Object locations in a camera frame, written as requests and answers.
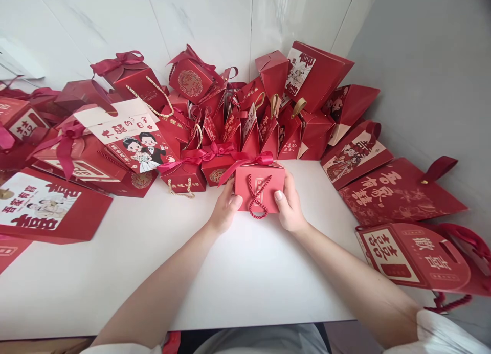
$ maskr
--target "ribbon handle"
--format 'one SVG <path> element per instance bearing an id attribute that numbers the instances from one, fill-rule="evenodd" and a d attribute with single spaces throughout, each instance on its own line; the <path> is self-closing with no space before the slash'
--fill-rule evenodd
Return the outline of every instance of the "ribbon handle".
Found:
<path id="1" fill-rule="evenodd" d="M 449 172 L 455 165 L 457 165 L 458 160 L 442 156 L 433 162 L 428 169 L 428 171 L 419 179 L 422 184 L 430 184 L 437 181 L 447 172 Z"/>

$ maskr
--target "twisted red cord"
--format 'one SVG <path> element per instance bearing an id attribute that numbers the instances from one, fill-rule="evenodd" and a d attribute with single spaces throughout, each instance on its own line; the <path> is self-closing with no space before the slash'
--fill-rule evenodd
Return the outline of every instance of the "twisted red cord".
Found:
<path id="1" fill-rule="evenodd" d="M 270 182 L 270 180 L 272 178 L 273 177 L 271 175 L 268 176 L 266 178 L 266 180 L 264 181 L 264 184 L 261 186 L 261 188 L 259 188 L 257 190 L 257 193 L 255 193 L 254 188 L 252 186 L 252 176 L 251 176 L 251 174 L 247 175 L 247 185 L 249 187 L 249 193 L 252 196 L 252 200 L 249 203 L 249 213 L 251 214 L 251 216 L 253 218 L 262 219 L 262 218 L 265 218 L 267 216 L 267 214 L 268 214 L 267 207 L 259 200 L 259 198 L 261 197 L 261 194 L 263 193 L 264 189 L 266 189 L 267 184 Z M 262 214 L 260 216 L 254 214 L 254 212 L 252 211 L 252 207 L 254 205 L 261 207 L 264 210 L 264 214 Z"/>
<path id="2" fill-rule="evenodd" d="M 470 303 L 472 300 L 472 295 L 466 294 L 462 298 L 457 299 L 456 301 L 453 301 L 452 303 L 449 304 L 443 304 L 445 302 L 445 293 L 443 292 L 437 292 L 438 295 L 436 298 L 433 300 L 435 302 L 436 307 L 431 308 L 431 307 L 425 307 L 427 311 L 435 312 L 435 313 L 443 313 L 443 312 L 450 312 L 451 310 L 461 306 Z"/>

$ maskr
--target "white table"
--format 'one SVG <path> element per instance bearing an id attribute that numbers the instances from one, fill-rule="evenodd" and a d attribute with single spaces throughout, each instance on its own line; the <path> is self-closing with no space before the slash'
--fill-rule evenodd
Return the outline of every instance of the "white table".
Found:
<path id="1" fill-rule="evenodd" d="M 318 162 L 284 161 L 305 217 L 358 258 L 357 225 Z M 94 239 L 34 242 L 0 275 L 0 340 L 96 335 L 125 299 L 208 219 L 221 189 L 171 195 L 157 179 L 144 199 L 116 197 Z M 429 291 L 406 289 L 419 302 Z M 239 212 L 213 246 L 174 330 L 350 320 L 278 217 Z"/>

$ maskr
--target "pile of gift boxes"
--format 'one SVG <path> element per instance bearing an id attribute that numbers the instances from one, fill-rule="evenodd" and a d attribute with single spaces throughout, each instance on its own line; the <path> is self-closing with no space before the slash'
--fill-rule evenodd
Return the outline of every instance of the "pile of gift boxes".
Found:
<path id="1" fill-rule="evenodd" d="M 109 92 L 92 79 L 31 94 L 4 85 L 0 245 L 90 240 L 108 194 L 144 197 L 157 177 L 172 196 L 194 198 L 235 176 L 241 210 L 261 219 L 278 212 L 277 160 L 288 159 L 320 161 L 362 227 L 466 209 L 435 182 L 456 160 L 423 173 L 378 140 L 381 125 L 362 115 L 380 90 L 339 86 L 352 61 L 296 41 L 288 56 L 255 63 L 259 76 L 238 82 L 236 67 L 219 74 L 187 45 L 169 62 L 172 91 L 139 51 L 91 65 Z"/>

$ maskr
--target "bride illustration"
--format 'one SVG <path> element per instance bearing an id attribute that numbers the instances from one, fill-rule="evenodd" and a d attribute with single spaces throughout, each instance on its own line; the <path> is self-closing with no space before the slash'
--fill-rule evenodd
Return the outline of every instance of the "bride illustration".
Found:
<path id="1" fill-rule="evenodd" d="M 123 139 L 124 147 L 133 152 L 134 155 L 131 156 L 132 159 L 140 162 L 140 172 L 147 172 L 155 169 L 159 164 L 152 161 L 152 156 L 148 153 L 142 152 L 142 144 L 132 137 L 126 137 Z"/>

